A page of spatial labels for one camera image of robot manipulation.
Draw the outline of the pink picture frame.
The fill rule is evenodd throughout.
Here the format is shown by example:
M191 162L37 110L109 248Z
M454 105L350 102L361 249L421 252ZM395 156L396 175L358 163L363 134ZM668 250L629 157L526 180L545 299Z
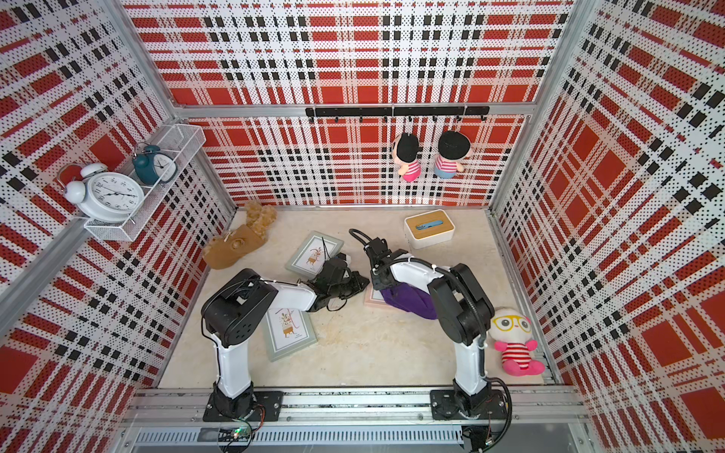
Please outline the pink picture frame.
M366 288L366 296L364 297L364 305L371 309L392 310L393 307L387 304L381 293L369 285Z

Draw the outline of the green picture frame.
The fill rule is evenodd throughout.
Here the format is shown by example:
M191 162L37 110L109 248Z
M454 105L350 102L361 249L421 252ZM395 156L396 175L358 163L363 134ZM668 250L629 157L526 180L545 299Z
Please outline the green picture frame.
M288 357L317 343L308 313L292 309L271 309L266 313L264 340L271 362Z
M285 268L304 279L313 279L329 258L343 248L344 241L312 231L285 264Z

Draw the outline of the purple cloth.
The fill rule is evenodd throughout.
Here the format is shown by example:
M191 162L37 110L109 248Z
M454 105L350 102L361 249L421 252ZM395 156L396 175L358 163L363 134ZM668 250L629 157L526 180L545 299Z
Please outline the purple cloth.
M381 290L385 303L396 309L413 313L427 320L436 320L437 313L434 308L432 297L406 283Z

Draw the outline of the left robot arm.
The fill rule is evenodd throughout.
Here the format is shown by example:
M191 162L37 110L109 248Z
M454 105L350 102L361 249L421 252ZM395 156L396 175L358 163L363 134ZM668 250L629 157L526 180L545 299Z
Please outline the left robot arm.
M326 260L313 279L296 283L265 279L251 268L240 271L201 309L202 335L214 343L217 362L203 420L243 420L259 408L267 419L278 419L272 406L281 402L281 393L257 396L249 372L249 340L268 311L316 313L334 299L347 301L364 292L369 284L370 279L350 269L342 253Z

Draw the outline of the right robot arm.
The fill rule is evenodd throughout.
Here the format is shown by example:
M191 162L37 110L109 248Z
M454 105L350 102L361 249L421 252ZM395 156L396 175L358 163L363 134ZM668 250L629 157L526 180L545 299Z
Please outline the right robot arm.
M498 397L486 377L485 337L495 309L465 264L437 266L409 252L391 250L385 239L364 244L373 287L396 309L435 320L455 343L453 401L464 417L477 417Z

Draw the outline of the white tissue box wooden lid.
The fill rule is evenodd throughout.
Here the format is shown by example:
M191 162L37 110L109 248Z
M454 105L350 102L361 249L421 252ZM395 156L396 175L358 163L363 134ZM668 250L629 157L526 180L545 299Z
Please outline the white tissue box wooden lid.
M412 249L422 249L450 241L455 224L443 210L428 211L404 219L404 230Z

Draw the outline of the doll with pink clothes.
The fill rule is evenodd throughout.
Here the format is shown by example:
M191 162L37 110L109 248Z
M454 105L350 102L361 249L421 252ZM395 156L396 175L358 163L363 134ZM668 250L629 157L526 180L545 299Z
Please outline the doll with pink clothes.
M393 145L393 158L398 175L408 183L415 182L421 175L418 160L419 140L411 133L402 133L396 137Z

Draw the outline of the brown plush toy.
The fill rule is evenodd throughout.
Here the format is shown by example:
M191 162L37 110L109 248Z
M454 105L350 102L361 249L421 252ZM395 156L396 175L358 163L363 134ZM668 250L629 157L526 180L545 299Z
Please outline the brown plush toy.
M245 224L213 237L203 248L203 259L211 269L229 268L266 244L268 230L278 217L276 209L259 201L249 201L245 208Z

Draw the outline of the doll with blue clothes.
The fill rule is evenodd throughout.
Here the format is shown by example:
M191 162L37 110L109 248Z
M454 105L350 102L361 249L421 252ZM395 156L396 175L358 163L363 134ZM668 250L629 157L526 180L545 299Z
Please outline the doll with blue clothes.
M433 172L440 179L453 179L464 172L463 159L467 156L471 143L466 135L448 130L438 140L438 156Z

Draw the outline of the white pink plush toy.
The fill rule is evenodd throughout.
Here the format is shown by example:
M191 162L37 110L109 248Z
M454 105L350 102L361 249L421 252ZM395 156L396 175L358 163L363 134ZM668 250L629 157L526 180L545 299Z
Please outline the white pink plush toy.
M518 310L496 308L488 336L500 353L503 371L513 377L540 376L545 371L542 362L532 358L538 341L532 333L532 322Z

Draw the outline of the green circuit board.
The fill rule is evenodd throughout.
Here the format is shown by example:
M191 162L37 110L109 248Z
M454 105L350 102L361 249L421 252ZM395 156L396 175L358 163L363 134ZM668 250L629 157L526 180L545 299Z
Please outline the green circuit board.
M217 439L219 443L245 443L249 440L250 430L246 428L221 428Z

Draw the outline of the teal alarm clock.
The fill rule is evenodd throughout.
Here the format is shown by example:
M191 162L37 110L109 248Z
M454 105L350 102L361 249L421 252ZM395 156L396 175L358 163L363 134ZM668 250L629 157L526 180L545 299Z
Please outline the teal alarm clock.
M169 183L177 175L177 164L172 157L162 153L158 145L145 145L132 158L138 179L145 185Z

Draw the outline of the white alarm clock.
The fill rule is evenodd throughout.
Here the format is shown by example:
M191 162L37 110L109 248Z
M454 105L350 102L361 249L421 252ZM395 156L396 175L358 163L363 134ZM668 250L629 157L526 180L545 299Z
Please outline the white alarm clock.
M109 171L103 163L85 165L79 175L80 180L64 184L64 196L92 220L123 223L145 201L145 192L138 182Z

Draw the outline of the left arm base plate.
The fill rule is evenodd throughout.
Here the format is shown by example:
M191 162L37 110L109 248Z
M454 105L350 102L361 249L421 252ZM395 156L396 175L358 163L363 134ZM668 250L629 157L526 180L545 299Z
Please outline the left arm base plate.
M229 398L214 388L208 400L204 422L234 420L276 422L279 420L284 392L247 389L236 398Z

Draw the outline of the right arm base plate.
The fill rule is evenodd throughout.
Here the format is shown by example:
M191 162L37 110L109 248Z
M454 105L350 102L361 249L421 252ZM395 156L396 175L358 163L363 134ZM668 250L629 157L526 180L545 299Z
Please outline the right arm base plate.
M469 396L458 388L430 391L434 420L505 420L507 406L501 390L484 388Z

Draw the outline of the black hook rail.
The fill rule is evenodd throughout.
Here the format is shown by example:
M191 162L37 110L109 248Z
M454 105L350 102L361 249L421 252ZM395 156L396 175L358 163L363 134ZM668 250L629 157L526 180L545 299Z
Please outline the black hook rail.
M491 113L489 106L447 106L447 107L343 107L343 108L307 108L305 114L308 118L332 118L338 121L344 117L414 117L414 116L430 116L444 117L452 116L454 118L473 116L485 117Z

